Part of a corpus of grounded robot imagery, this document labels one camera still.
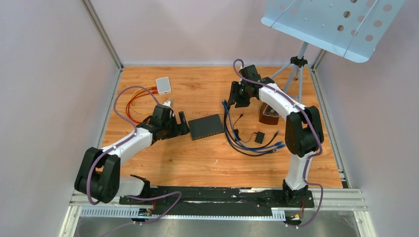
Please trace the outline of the black network switch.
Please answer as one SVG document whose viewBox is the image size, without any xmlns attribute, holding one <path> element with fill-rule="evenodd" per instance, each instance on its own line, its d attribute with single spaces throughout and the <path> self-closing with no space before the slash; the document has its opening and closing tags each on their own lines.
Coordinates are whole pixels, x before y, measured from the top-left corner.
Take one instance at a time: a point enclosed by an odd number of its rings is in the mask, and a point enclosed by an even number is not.
<svg viewBox="0 0 419 237">
<path fill-rule="evenodd" d="M 190 120 L 188 125 L 193 141 L 224 132 L 219 114 Z"/>
</svg>

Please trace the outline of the small white router box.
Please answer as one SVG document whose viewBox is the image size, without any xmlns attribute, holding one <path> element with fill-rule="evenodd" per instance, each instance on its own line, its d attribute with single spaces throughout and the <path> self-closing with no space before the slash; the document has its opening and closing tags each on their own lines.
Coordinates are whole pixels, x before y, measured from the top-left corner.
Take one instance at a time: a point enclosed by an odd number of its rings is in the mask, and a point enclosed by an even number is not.
<svg viewBox="0 0 419 237">
<path fill-rule="evenodd" d="M 156 79 L 156 87 L 159 95 L 165 95 L 171 93 L 171 85 L 169 77 L 162 77 Z"/>
</svg>

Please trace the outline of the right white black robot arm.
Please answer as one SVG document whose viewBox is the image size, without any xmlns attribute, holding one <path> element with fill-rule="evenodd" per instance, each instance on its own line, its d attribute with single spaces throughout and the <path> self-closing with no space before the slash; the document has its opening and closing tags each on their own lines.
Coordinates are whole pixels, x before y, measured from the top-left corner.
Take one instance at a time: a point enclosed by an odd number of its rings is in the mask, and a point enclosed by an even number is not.
<svg viewBox="0 0 419 237">
<path fill-rule="evenodd" d="M 323 127 L 317 107 L 307 107 L 286 94 L 269 77 L 262 78 L 255 65 L 233 68 L 239 81 L 232 82 L 229 106 L 247 107 L 256 98 L 277 112 L 286 122 L 285 144 L 291 153 L 291 162 L 284 179 L 283 202 L 295 206 L 302 199 L 303 190 L 310 185 L 307 173 L 311 160 L 323 152 Z"/>
</svg>

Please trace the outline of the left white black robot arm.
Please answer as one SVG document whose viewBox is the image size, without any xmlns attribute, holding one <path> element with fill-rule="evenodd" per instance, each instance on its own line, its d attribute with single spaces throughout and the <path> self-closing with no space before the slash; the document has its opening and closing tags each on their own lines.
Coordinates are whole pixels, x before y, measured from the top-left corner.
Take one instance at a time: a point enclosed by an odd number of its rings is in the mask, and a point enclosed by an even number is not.
<svg viewBox="0 0 419 237">
<path fill-rule="evenodd" d="M 100 149 L 87 149 L 74 188 L 87 195 L 93 205 L 109 203 L 115 197 L 126 196 L 132 196 L 139 204 L 145 204 L 151 199 L 150 182 L 138 175 L 121 176 L 122 165 L 159 140 L 189 132 L 183 111 L 176 114 L 170 102 L 158 104 L 153 113 L 136 124 L 133 131 L 124 138 Z"/>
</svg>

